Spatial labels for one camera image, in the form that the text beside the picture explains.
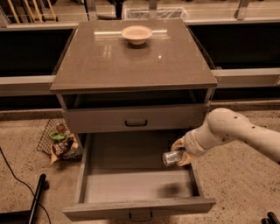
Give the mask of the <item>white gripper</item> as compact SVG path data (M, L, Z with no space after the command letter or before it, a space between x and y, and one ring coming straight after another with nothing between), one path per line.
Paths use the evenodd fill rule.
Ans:
M197 135L198 131L196 129L188 131L171 146L171 151L185 149L181 153L181 159L177 162L178 166L189 165L196 157L201 157L207 153L207 150L200 145Z

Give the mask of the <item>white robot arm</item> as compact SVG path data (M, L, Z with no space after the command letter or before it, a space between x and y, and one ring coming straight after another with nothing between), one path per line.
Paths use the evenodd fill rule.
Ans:
M183 149L179 166L190 164L215 146L238 140L280 164L280 133L253 124L246 116L227 108L209 112L203 124L174 142L171 151Z

